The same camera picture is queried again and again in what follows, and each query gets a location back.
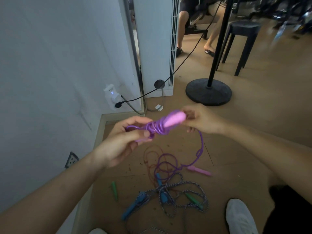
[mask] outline vent grille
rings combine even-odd
[[[174,73],[174,62],[177,50],[177,25],[178,25],[178,18],[179,18],[179,4],[180,0],[173,0],[173,18],[172,18],[172,34],[171,34],[171,56],[170,56],[170,72],[169,76]],[[169,87],[173,86],[174,84],[174,75],[169,79]]]

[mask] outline seated person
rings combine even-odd
[[[190,17],[195,13],[195,7],[202,3],[204,0],[181,0],[180,3],[180,16],[179,16],[179,26],[178,26],[178,34],[177,34],[177,57],[183,52],[182,50],[182,40],[185,33],[185,28],[189,26]],[[225,12],[225,3],[221,3],[220,7],[217,11],[217,8],[220,4],[220,1],[209,5],[208,12],[210,15],[214,16],[216,14],[215,20],[217,20],[216,25],[213,28],[213,31],[204,46],[204,50],[206,54],[211,55],[214,57],[215,49],[211,46],[212,42],[216,39],[219,35],[221,30],[221,24]]]

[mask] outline air conditioner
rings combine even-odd
[[[133,0],[144,93],[155,89],[155,82],[174,72],[180,0]],[[174,76],[163,88],[173,95]],[[161,89],[146,97],[162,96]]]

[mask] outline person's left hand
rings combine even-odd
[[[132,130],[126,132],[129,125],[142,126],[153,121],[147,117],[134,116],[115,124],[108,137],[93,151],[105,167],[114,167],[122,162],[138,145],[152,141],[149,131]]]

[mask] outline blue jump rope handle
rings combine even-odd
[[[136,198],[135,202],[132,203],[129,208],[126,210],[126,212],[123,213],[123,215],[121,216],[121,219],[124,221],[126,220],[126,218],[130,215],[130,213],[134,210],[134,208],[141,203],[146,197],[145,192],[141,192],[139,193],[138,197]]]
[[[162,182],[160,180],[160,175],[159,173],[156,173],[156,177],[157,177],[157,182],[159,186],[162,186]],[[166,196],[166,194],[164,192],[160,192],[160,200],[162,203],[167,203],[168,202],[168,198]]]

